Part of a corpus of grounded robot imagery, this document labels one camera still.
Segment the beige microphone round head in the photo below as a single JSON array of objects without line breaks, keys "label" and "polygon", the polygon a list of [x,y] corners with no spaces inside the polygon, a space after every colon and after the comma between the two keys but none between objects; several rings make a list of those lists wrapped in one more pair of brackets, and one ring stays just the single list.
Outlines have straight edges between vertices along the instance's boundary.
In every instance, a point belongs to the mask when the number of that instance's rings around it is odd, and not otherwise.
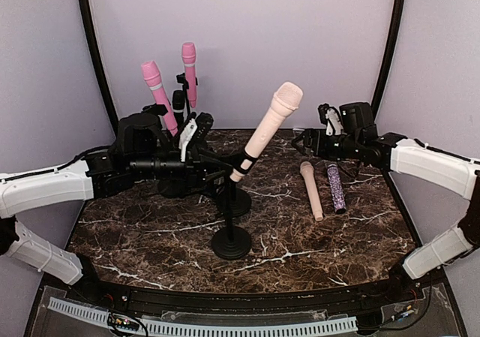
[{"label": "beige microphone round head", "polygon": [[304,179],[307,195],[310,201],[310,207],[314,219],[322,221],[324,219],[323,207],[320,201],[320,196],[317,189],[317,184],[314,176],[314,167],[309,161],[303,161],[300,164],[300,174]]}]

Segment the tall beige microphone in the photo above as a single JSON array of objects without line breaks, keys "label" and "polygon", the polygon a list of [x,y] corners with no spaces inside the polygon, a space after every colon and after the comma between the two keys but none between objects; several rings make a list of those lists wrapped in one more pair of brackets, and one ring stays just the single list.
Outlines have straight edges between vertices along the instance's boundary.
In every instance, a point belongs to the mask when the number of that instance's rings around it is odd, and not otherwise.
[{"label": "tall beige microphone", "polygon": [[291,82],[273,94],[269,109],[244,148],[245,157],[230,175],[232,181],[239,182],[248,173],[284,120],[299,108],[302,97],[301,88]]}]

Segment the purple rhinestone microphone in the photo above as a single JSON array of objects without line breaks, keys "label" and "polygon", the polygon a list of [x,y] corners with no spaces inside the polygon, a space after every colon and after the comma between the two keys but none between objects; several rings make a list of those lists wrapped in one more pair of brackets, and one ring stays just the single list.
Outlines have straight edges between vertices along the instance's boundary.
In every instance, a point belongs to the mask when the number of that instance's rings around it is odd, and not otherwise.
[{"label": "purple rhinestone microphone", "polygon": [[346,203],[338,166],[334,162],[327,162],[325,165],[334,213],[337,215],[344,214],[346,212]]}]

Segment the round-base stand of tall beige mic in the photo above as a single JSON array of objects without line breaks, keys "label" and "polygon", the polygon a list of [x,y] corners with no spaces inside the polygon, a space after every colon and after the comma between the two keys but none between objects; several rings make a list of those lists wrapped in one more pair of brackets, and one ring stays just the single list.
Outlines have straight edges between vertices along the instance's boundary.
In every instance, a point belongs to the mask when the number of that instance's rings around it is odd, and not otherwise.
[{"label": "round-base stand of tall beige mic", "polygon": [[[233,165],[232,171],[240,165],[242,157],[245,157],[244,150],[229,156]],[[230,179],[232,171],[226,174],[225,181]],[[234,217],[231,216],[230,211],[221,213],[224,216],[225,226],[212,237],[211,248],[221,259],[239,260],[246,256],[251,249],[251,235],[245,229],[234,225]]]}]

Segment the black clip mic stand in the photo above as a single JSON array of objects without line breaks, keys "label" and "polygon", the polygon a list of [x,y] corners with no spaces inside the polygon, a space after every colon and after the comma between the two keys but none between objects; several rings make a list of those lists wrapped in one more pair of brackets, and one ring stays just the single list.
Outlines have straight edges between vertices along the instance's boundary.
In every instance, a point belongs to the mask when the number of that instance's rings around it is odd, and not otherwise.
[{"label": "black clip mic stand", "polygon": [[147,126],[153,126],[153,124],[156,124],[162,129],[163,125],[161,120],[167,112],[167,107],[164,104],[151,104],[144,106],[141,112],[142,126],[146,128]]}]

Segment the pink microphone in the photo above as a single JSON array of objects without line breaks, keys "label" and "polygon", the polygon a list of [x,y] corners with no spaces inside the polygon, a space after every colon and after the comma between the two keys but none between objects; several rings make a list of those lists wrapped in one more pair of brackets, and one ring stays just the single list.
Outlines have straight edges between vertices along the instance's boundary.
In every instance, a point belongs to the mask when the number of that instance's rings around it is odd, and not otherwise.
[{"label": "pink microphone", "polygon": [[147,61],[141,64],[142,75],[145,83],[150,88],[156,104],[164,105],[166,107],[166,114],[163,120],[166,124],[167,130],[171,135],[175,136],[178,133],[178,124],[173,114],[170,101],[164,89],[161,72],[155,61]]},{"label": "pink microphone", "polygon": [[187,99],[191,108],[197,106],[197,52],[193,42],[183,43],[181,46],[181,58],[184,64],[184,78],[187,83]]}]

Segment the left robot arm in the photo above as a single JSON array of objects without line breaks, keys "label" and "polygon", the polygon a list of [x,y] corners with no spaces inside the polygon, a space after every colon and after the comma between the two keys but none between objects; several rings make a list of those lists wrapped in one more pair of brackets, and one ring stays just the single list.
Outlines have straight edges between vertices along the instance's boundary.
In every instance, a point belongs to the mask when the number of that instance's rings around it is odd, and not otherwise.
[{"label": "left robot arm", "polygon": [[70,201],[115,196],[137,182],[154,180],[174,197],[202,194],[228,171],[228,159],[208,149],[208,113],[191,113],[179,135],[167,137],[158,116],[135,113],[119,122],[115,142],[88,149],[71,161],[42,170],[1,175],[1,254],[70,286],[90,304],[106,297],[92,262],[29,230],[17,214]]}]

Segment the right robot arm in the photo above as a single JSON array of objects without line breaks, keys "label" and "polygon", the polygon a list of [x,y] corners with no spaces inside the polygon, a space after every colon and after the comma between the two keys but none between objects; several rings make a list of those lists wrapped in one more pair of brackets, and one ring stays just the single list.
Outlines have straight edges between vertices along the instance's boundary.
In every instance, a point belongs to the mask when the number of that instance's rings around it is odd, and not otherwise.
[{"label": "right robot arm", "polygon": [[418,139],[389,132],[378,135],[367,102],[318,107],[324,129],[309,128],[292,141],[303,155],[326,161],[358,160],[379,170],[406,174],[444,187],[469,201],[465,216],[431,242],[410,252],[382,287],[389,302],[399,302],[412,281],[479,248],[479,160],[437,149]]}]

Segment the black front rail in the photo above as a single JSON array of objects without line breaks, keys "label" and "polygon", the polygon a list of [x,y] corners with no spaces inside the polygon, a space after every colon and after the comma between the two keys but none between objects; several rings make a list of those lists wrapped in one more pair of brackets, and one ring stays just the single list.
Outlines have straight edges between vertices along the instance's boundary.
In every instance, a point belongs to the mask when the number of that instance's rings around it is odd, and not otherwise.
[{"label": "black front rail", "polygon": [[57,288],[61,293],[78,302],[89,302],[101,307],[112,307],[135,317],[155,316],[163,313],[187,312],[198,314],[281,314],[289,312],[322,311],[334,314],[373,314],[395,301],[406,302],[417,293],[426,296],[423,288],[429,288],[442,280],[445,273],[437,269],[399,292],[396,299],[389,293],[389,280],[357,284],[349,287],[333,287],[289,293],[194,293],[155,290],[123,284],[99,281],[100,300],[93,302],[86,292],[75,291],[57,278],[43,277],[40,288]]}]

